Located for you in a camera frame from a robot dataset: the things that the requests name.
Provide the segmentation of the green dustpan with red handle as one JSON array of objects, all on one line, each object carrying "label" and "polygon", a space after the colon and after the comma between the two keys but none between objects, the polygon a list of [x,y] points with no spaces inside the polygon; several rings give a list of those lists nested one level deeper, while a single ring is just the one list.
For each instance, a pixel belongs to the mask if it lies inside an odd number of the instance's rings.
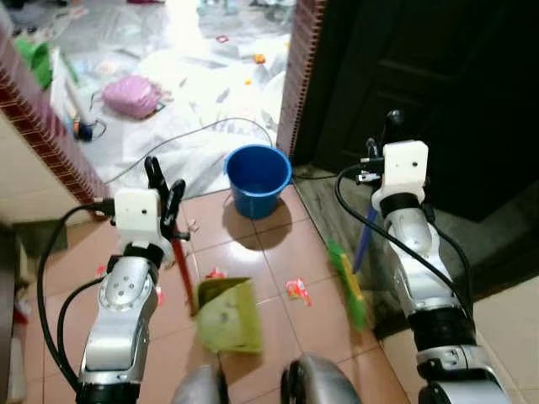
[{"label": "green dustpan with red handle", "polygon": [[[189,316],[203,345],[219,353],[262,353],[255,280],[262,264],[254,252],[238,242],[213,247],[205,272],[192,267],[185,242],[173,242],[173,252]],[[220,267],[226,278],[205,279],[212,267]]]}]

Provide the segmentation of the green broom with blue handle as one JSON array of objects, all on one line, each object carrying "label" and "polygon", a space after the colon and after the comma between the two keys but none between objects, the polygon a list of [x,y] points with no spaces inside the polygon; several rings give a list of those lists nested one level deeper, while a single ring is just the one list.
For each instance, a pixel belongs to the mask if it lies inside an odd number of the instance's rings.
[{"label": "green broom with blue handle", "polygon": [[328,262],[334,267],[336,278],[344,288],[345,309],[350,320],[350,326],[356,332],[363,332],[369,327],[367,303],[362,293],[361,267],[367,253],[370,251],[372,230],[367,225],[375,219],[377,212],[373,208],[366,211],[365,218],[360,221],[359,240],[355,252],[348,255],[345,249],[334,240],[326,242]]}]

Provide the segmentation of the dark wooden door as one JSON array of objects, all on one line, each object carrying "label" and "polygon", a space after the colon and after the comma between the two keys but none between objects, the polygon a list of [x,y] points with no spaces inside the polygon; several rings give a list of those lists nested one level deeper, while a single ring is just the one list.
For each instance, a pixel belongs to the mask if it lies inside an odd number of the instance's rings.
[{"label": "dark wooden door", "polygon": [[401,110],[429,147],[427,199],[480,222],[536,182],[532,0],[316,0],[293,157],[338,172]]}]

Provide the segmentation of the pink backpack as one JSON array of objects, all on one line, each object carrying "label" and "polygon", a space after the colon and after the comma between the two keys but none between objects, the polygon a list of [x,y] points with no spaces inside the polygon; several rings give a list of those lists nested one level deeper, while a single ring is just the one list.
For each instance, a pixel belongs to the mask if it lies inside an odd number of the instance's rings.
[{"label": "pink backpack", "polygon": [[105,85],[99,93],[104,107],[133,120],[150,118],[159,109],[164,93],[144,76],[126,76]]}]

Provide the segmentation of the blue plastic bucket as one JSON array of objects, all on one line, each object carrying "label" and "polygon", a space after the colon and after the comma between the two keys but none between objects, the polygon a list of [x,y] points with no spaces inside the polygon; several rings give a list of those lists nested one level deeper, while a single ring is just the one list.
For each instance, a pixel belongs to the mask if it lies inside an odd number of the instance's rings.
[{"label": "blue plastic bucket", "polygon": [[227,155],[224,174],[239,215],[261,220],[276,210],[281,193],[292,182],[293,169],[277,147],[246,145]]}]

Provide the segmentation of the blue and orange gadget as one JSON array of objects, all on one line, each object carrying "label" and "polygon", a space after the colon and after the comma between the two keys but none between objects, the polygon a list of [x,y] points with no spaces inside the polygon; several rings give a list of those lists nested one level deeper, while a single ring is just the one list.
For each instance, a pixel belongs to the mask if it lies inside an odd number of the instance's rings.
[{"label": "blue and orange gadget", "polygon": [[103,136],[108,129],[108,125],[102,120],[93,120],[93,122],[85,122],[85,120],[74,120],[72,122],[74,138],[81,142],[92,142]]}]

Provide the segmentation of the red snack wrapper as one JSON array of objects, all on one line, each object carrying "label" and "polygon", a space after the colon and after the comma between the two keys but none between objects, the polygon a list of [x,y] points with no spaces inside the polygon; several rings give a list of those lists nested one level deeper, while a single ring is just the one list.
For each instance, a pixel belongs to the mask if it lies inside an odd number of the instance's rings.
[{"label": "red snack wrapper", "polygon": [[302,278],[288,280],[285,283],[286,296],[289,299],[301,300],[305,306],[312,306],[312,297],[309,293],[307,281]]}]

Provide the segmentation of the silver left robot leg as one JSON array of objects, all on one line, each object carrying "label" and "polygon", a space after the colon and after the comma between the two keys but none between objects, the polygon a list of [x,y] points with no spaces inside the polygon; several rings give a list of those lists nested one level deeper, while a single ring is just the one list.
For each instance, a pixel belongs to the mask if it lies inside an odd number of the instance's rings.
[{"label": "silver left robot leg", "polygon": [[174,390],[172,404],[230,404],[220,367],[203,364],[191,370]]}]

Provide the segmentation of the silver robot leg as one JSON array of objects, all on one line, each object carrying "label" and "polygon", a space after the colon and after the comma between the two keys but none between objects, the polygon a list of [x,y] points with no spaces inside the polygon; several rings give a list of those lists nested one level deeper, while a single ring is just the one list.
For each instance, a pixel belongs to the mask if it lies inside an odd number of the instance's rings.
[{"label": "silver robot leg", "polygon": [[358,392],[334,362],[304,353],[280,378],[280,404],[362,404]]},{"label": "silver robot leg", "polygon": [[172,404],[230,404],[220,367],[203,364],[191,370],[174,390]]}]

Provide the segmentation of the green plastic container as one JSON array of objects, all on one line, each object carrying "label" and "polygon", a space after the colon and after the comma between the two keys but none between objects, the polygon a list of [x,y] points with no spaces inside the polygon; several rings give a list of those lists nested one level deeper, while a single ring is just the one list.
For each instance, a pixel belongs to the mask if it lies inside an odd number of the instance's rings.
[{"label": "green plastic container", "polygon": [[13,40],[15,49],[26,61],[35,80],[43,88],[47,89],[51,85],[53,77],[53,66],[51,66],[51,49],[45,42],[34,42],[22,37]]}]

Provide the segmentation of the silver right robot leg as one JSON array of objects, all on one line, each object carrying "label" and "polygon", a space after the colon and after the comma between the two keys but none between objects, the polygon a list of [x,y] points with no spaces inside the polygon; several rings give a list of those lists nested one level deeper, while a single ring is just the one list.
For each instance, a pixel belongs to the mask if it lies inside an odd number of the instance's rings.
[{"label": "silver right robot leg", "polygon": [[334,362],[304,353],[280,378],[280,404],[362,404],[358,392]]}]

